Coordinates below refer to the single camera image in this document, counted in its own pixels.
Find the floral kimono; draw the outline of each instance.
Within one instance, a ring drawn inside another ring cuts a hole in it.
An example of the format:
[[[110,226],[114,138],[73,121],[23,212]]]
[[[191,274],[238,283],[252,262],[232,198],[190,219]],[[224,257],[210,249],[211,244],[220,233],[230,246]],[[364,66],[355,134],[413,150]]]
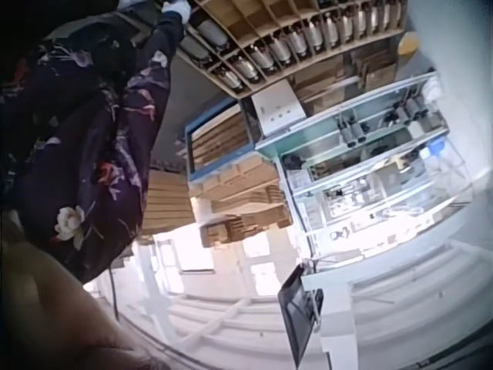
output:
[[[181,16],[164,13],[118,95],[66,40],[43,42],[0,88],[2,208],[82,283],[139,234],[182,37]]]

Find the white glove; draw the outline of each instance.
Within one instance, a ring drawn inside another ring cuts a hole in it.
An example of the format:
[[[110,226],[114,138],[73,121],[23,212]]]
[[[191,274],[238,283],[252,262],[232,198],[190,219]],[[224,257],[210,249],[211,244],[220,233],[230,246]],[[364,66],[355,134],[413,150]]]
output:
[[[170,4],[168,2],[165,2],[163,4],[163,13],[176,12],[180,14],[182,16],[182,23],[184,25],[188,23],[188,20],[190,19],[191,11],[192,9],[190,8],[190,4],[188,3],[187,0],[178,0],[173,4]]]
[[[146,0],[119,0],[118,1],[118,10],[122,10],[124,8],[128,8],[131,5],[139,4],[140,2],[145,2]]]

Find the skin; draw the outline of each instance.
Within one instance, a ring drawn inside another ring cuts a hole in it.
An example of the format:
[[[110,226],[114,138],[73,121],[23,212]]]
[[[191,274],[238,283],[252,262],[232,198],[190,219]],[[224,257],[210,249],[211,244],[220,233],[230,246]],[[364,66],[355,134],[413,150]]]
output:
[[[118,348],[129,354],[127,361],[134,354],[142,357],[136,344],[61,264],[22,240],[15,225],[2,223],[2,321],[40,365],[73,368],[70,364],[81,356],[80,365],[97,362],[106,368],[103,363],[112,363],[104,351],[87,355],[87,348],[109,352]]]

